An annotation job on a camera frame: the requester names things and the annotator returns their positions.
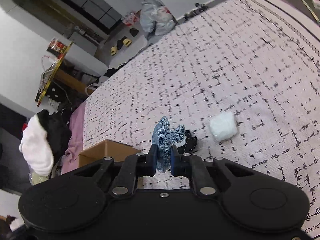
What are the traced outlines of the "black stitched fabric pouch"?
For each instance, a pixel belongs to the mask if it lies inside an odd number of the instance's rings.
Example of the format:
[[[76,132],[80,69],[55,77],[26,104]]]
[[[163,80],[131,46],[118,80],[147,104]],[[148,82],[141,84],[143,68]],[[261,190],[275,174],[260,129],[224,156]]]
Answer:
[[[197,146],[197,136],[193,136],[191,131],[185,130],[184,136],[181,131],[174,133],[175,142],[179,154],[191,154]]]

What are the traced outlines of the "blue knitted cloth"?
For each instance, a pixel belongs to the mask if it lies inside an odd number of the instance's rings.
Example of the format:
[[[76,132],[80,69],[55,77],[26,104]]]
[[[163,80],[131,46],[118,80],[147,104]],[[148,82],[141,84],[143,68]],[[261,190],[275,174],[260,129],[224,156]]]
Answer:
[[[170,149],[175,143],[180,143],[185,137],[184,125],[178,125],[175,129],[170,128],[170,122],[166,116],[162,117],[154,127],[152,144],[157,145],[157,170],[165,173],[170,168]]]

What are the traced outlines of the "white soft packet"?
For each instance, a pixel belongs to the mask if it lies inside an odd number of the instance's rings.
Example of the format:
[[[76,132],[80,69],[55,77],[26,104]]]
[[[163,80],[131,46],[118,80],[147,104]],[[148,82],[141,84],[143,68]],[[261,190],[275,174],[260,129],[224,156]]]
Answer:
[[[218,142],[228,140],[238,132],[236,120],[232,112],[223,112],[214,116],[210,120],[209,128]]]

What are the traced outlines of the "brown cardboard box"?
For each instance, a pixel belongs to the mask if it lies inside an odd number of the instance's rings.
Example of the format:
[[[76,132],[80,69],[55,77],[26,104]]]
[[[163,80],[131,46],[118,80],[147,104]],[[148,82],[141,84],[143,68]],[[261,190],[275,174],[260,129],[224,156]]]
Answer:
[[[111,157],[115,162],[121,162],[129,155],[139,152],[140,150],[133,146],[112,140],[104,140],[80,152],[78,156],[78,167],[83,167],[87,164],[103,159],[104,157]]]

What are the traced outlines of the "purple bed sheet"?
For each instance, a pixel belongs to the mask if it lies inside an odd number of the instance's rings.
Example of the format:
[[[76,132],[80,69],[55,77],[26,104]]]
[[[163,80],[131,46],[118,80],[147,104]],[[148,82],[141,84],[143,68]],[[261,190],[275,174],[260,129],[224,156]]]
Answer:
[[[85,105],[83,102],[72,114],[69,122],[71,138],[68,142],[68,148],[62,158],[62,174],[71,172],[78,168],[78,156],[83,150],[83,130]]]

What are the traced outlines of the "white patterned bed cover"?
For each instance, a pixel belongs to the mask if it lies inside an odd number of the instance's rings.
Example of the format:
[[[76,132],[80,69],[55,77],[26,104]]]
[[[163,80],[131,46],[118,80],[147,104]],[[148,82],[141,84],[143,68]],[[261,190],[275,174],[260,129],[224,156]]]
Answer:
[[[238,132],[216,141],[210,120]],[[287,181],[310,201],[319,239],[319,26],[282,0],[227,0],[162,37],[87,100],[83,147],[113,140],[143,151],[166,116],[197,136],[196,154]]]

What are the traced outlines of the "yellow slipper right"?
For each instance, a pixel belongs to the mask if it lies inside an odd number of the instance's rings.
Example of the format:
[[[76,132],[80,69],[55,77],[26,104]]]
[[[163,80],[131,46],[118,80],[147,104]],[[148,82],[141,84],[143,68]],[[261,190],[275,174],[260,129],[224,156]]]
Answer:
[[[132,44],[132,40],[131,39],[129,39],[129,38],[123,39],[123,45],[125,47],[129,47],[131,44]]]

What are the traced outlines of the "round white yellow table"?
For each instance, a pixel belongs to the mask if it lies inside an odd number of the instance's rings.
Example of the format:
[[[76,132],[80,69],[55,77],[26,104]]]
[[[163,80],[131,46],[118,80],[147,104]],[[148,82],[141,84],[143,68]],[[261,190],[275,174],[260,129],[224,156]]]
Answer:
[[[68,104],[72,109],[72,96],[79,95],[82,98],[87,98],[93,93],[92,84],[99,80],[99,76],[89,74],[79,68],[75,69],[71,63],[65,61],[73,42],[66,46],[67,50],[61,58],[57,58],[54,55],[52,57],[43,56],[43,58],[53,62],[41,74],[40,85],[35,98],[37,107],[40,107],[44,99],[48,99],[49,103],[59,104],[56,109],[60,109],[64,103]]]

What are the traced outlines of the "black slipper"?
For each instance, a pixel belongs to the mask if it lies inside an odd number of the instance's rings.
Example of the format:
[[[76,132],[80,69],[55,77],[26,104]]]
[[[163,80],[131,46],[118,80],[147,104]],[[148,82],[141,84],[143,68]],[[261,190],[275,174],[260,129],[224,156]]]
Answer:
[[[139,34],[139,30],[136,29],[136,28],[131,28],[131,29],[129,30],[129,32],[130,32],[130,34],[131,34],[132,37],[136,37],[136,36]]]

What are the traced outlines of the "grey plastic bag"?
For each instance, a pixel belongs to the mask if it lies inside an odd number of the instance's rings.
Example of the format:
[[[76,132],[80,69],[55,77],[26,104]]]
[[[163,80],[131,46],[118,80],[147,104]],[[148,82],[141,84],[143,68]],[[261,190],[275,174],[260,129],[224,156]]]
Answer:
[[[159,7],[161,4],[155,0],[150,0],[142,3],[140,11],[140,25],[146,33],[152,33],[155,29],[156,22],[161,22],[161,14]]]

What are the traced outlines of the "white plastic bag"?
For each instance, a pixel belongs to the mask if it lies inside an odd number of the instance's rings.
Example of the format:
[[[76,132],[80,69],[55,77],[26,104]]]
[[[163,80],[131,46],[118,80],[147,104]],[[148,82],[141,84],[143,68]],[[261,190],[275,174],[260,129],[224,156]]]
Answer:
[[[165,6],[155,9],[151,13],[151,18],[156,22],[156,36],[165,35],[175,27],[173,16]]]

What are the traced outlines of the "pack of water bottles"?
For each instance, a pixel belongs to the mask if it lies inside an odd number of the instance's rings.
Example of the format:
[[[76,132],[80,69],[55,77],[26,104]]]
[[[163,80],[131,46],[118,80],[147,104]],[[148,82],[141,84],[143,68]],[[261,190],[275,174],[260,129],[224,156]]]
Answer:
[[[136,12],[131,11],[123,16],[121,20],[126,26],[130,27],[139,21],[139,15]]]

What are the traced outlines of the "red snack box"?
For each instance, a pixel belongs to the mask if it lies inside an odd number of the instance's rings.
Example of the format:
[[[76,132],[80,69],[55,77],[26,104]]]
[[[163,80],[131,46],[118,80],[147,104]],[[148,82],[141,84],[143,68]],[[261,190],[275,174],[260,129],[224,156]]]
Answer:
[[[66,50],[67,46],[57,38],[53,38],[47,47],[47,51],[57,58],[63,57]]]

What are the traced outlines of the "black dumbbell set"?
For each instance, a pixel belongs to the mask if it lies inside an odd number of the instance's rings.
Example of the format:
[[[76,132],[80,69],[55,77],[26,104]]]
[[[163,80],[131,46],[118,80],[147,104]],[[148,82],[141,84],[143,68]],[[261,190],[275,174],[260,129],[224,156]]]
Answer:
[[[189,19],[209,9],[208,5],[206,4],[195,3],[195,6],[196,6],[196,9],[184,15],[185,22],[187,22]]]

